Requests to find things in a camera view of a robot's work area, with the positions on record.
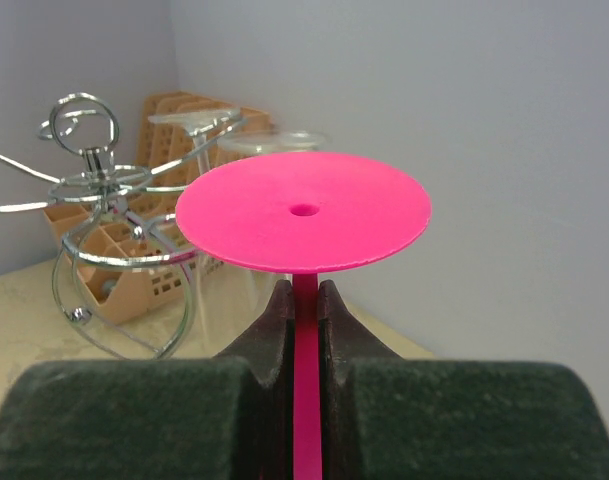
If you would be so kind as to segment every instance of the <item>hole in pink disc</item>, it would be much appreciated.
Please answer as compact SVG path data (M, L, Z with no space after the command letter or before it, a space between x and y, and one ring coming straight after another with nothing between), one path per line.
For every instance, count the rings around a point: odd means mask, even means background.
M317 205L310 205L308 203L300 203L291 207L291 213L298 217L310 217L320 211L320 207Z

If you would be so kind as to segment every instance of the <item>wall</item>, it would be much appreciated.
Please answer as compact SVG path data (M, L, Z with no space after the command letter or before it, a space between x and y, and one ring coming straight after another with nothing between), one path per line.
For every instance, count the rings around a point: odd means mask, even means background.
M177 88L168 2L0 0L0 153L60 176L81 160L35 137L53 103L103 97L121 120L130 163L145 96ZM0 165L0 203L44 200L48 185ZM55 254L40 213L0 215L0 274Z
M448 357L573 367L609 424L609 0L172 0L180 83L427 188L405 253L335 278Z

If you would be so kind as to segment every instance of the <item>pink stem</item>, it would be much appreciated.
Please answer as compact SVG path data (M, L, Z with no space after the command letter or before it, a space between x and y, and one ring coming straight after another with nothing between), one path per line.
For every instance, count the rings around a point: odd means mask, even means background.
M317 328L317 274L293 275L295 382L293 478L322 479L322 417Z

